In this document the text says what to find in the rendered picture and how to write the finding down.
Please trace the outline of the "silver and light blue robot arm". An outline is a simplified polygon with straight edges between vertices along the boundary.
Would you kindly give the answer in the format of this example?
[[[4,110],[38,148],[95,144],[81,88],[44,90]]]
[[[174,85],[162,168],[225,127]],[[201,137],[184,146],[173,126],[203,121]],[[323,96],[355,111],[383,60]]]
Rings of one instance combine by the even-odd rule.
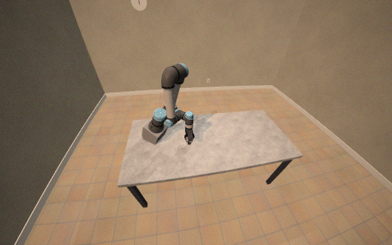
[[[167,127],[174,126],[179,120],[185,120],[185,127],[193,127],[193,113],[178,110],[176,100],[180,90],[179,84],[183,84],[188,76],[189,70],[183,63],[167,67],[162,74],[161,87],[164,92],[165,104],[163,108],[157,108],[148,128],[153,133],[160,133],[164,129],[164,122]],[[171,89],[171,90],[170,90]],[[166,115],[167,114],[167,115]]]

